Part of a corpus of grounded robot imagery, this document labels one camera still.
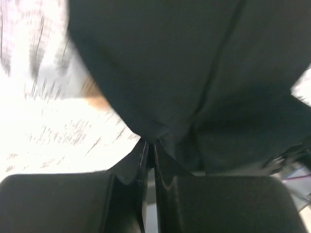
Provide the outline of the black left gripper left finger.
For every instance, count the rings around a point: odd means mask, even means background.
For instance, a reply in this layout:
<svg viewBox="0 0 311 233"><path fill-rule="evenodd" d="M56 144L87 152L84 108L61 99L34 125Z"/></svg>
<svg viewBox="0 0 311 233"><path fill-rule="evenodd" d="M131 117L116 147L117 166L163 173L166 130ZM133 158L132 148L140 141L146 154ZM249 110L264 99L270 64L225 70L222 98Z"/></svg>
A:
<svg viewBox="0 0 311 233"><path fill-rule="evenodd" d="M149 145L106 171L20 174L0 184L3 233L142 233Z"/></svg>

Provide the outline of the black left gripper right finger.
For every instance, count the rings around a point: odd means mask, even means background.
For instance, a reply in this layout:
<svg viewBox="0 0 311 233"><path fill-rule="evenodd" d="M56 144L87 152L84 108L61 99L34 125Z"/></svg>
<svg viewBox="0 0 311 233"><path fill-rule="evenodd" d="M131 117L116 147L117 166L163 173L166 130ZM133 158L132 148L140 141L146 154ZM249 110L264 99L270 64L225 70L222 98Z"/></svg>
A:
<svg viewBox="0 0 311 233"><path fill-rule="evenodd" d="M195 176L154 146L161 233L304 233L287 188L269 176Z"/></svg>

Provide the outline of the black t shirt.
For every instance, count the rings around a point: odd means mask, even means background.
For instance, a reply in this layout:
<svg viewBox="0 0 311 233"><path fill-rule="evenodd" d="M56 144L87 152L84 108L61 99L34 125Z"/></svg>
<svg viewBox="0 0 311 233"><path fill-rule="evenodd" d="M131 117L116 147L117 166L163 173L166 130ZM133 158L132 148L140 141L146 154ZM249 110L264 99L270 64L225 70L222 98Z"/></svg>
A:
<svg viewBox="0 0 311 233"><path fill-rule="evenodd" d="M291 94L308 0L71 0L68 30L131 131L191 171L257 170L311 134Z"/></svg>

